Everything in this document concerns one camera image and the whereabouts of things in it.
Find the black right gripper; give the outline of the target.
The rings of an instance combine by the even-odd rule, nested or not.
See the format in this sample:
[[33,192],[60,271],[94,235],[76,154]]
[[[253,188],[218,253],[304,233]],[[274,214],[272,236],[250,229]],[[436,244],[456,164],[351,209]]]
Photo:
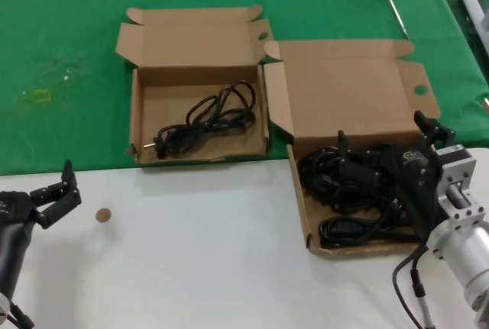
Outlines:
[[[455,131],[439,123],[436,118],[426,117],[420,110],[414,112],[414,122],[422,136],[415,144],[394,144],[381,154],[381,165],[393,181],[395,196],[413,224],[413,228],[425,240],[436,222],[436,181],[433,169],[432,146],[450,147],[455,142]],[[344,131],[338,132],[340,161],[338,173],[371,188],[381,186],[381,175],[370,167],[355,162],[352,145]]]

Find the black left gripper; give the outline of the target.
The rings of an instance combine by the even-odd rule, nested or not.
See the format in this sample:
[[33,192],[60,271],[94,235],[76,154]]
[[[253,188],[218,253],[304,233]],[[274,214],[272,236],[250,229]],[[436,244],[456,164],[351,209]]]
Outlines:
[[[0,192],[1,226],[37,223],[48,229],[82,203],[70,160],[64,163],[61,181],[27,194]],[[37,214],[37,207],[53,203]]]

